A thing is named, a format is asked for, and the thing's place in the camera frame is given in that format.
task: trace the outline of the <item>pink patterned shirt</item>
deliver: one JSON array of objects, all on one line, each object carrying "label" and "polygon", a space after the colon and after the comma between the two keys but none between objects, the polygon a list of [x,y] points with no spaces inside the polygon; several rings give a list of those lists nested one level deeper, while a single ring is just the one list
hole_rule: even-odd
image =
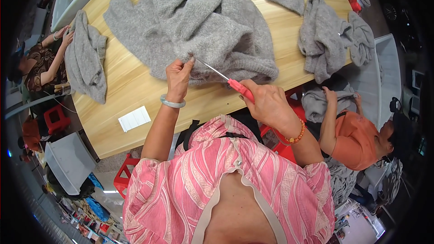
[{"label": "pink patterned shirt", "polygon": [[[218,138],[226,132],[250,139]],[[220,179],[234,171],[252,187],[278,244],[325,243],[331,237],[334,206],[324,162],[302,169],[225,115],[193,132],[189,146],[184,151],[180,145],[170,161],[142,159],[135,167],[123,210],[131,243],[202,243]]]}]

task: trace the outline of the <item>hand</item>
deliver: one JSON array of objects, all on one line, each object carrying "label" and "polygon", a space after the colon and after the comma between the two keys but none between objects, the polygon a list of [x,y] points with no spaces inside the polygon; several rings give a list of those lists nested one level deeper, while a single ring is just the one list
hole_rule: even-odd
[{"label": "hand", "polygon": [[71,28],[71,26],[69,26],[69,25],[64,26],[61,30],[59,30],[59,31],[57,32],[57,34],[56,34],[56,33],[54,34],[54,37],[56,37],[56,39],[60,39],[60,38],[62,38],[62,37],[63,37],[63,34],[65,34],[65,32],[66,32],[69,28]]},{"label": "hand", "polygon": [[63,46],[65,46],[65,48],[72,43],[74,38],[74,31],[69,32],[62,40],[62,44]]},{"label": "hand", "polygon": [[277,129],[287,137],[297,137],[300,134],[300,119],[289,106],[285,91],[281,87],[257,85],[250,79],[242,80],[240,83],[249,89],[255,97],[255,103],[253,104],[240,95],[253,118]]},{"label": "hand", "polygon": [[357,95],[356,98],[354,98],[354,103],[356,106],[361,106],[361,95],[359,93],[355,93]]},{"label": "hand", "polygon": [[329,90],[327,87],[323,87],[325,98],[327,99],[328,105],[337,105],[338,104],[338,96],[336,92],[333,90]]},{"label": "hand", "polygon": [[181,103],[187,95],[188,79],[194,65],[194,57],[191,57],[185,64],[176,59],[166,67],[167,95],[166,100],[174,103]]}]

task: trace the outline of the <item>blue fabric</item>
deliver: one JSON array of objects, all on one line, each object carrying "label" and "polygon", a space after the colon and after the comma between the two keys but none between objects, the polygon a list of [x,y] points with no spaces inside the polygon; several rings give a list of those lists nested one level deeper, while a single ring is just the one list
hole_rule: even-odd
[{"label": "blue fabric", "polygon": [[110,213],[102,207],[100,203],[98,203],[92,196],[86,198],[86,202],[89,204],[90,209],[97,215],[97,217],[102,221],[108,221],[110,217]]},{"label": "blue fabric", "polygon": [[99,187],[100,189],[104,190],[104,187],[102,187],[101,183],[95,177],[95,175],[93,174],[93,172],[91,172],[87,178],[89,178],[90,181],[92,181],[92,183],[95,185],[95,187]]}]

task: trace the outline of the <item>wooden table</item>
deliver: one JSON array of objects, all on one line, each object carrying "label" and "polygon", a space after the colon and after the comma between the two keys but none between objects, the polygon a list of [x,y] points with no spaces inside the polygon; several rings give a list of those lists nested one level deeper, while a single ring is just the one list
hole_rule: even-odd
[{"label": "wooden table", "polygon": [[[325,0],[339,17],[348,20],[351,10],[348,0]],[[107,102],[100,105],[86,95],[75,93],[74,105],[84,131],[98,156],[102,159],[143,145],[152,122],[124,133],[118,118],[145,106],[151,119],[160,108],[160,95],[167,92],[164,80],[151,77],[149,68],[131,54],[111,33],[102,14],[110,0],[91,0],[83,9],[89,23],[102,35],[108,36],[104,72],[107,78]],[[313,79],[304,71],[305,57],[297,46],[299,28],[303,17],[267,0],[253,0],[261,11],[273,38],[274,54],[280,74],[275,85],[285,90]],[[189,127],[192,119],[201,122],[228,114],[245,106],[235,90],[223,84],[191,86],[185,98],[187,105],[181,109],[175,132]]]}]

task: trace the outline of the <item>red plastic stool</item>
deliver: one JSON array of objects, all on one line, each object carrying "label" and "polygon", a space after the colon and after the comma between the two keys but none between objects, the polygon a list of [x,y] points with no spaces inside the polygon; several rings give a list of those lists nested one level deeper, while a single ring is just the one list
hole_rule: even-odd
[{"label": "red plastic stool", "polygon": [[[301,92],[301,86],[298,86],[294,89],[290,89],[290,90],[286,91],[285,92],[286,99],[288,100],[288,104],[292,107],[292,109],[297,114],[297,116],[300,119],[302,119],[304,122],[306,122],[306,116],[305,116],[303,106],[301,105],[301,102],[298,100],[294,100],[294,99],[290,98],[290,96],[296,92]],[[261,131],[261,137],[263,137],[265,135],[265,133],[267,133],[269,130],[271,130],[271,127],[263,124],[259,128],[259,130]],[[274,131],[275,131],[275,134],[279,137],[279,143],[273,148],[273,151],[276,154],[286,158],[287,160],[290,160],[294,163],[297,163],[295,158],[294,158],[294,153],[292,152],[291,146],[287,146],[287,145],[281,143],[281,141],[285,141],[285,136],[280,134],[279,131],[277,131],[277,130],[274,130]]]},{"label": "red plastic stool", "polygon": [[[130,182],[131,173],[130,170],[128,170],[127,165],[134,165],[136,166],[140,159],[134,159],[131,157],[131,154],[127,154],[127,158],[124,161],[124,164],[122,164],[121,168],[119,169],[118,173],[116,174],[115,180],[113,181],[113,185],[119,191],[119,194],[122,196],[122,198],[125,199],[124,190],[128,188],[128,182]],[[127,175],[127,178],[121,177],[122,172],[125,171],[125,174]]]},{"label": "red plastic stool", "polygon": [[46,111],[44,113],[44,119],[48,127],[49,135],[63,131],[71,123],[71,119],[63,114],[60,104]]}]

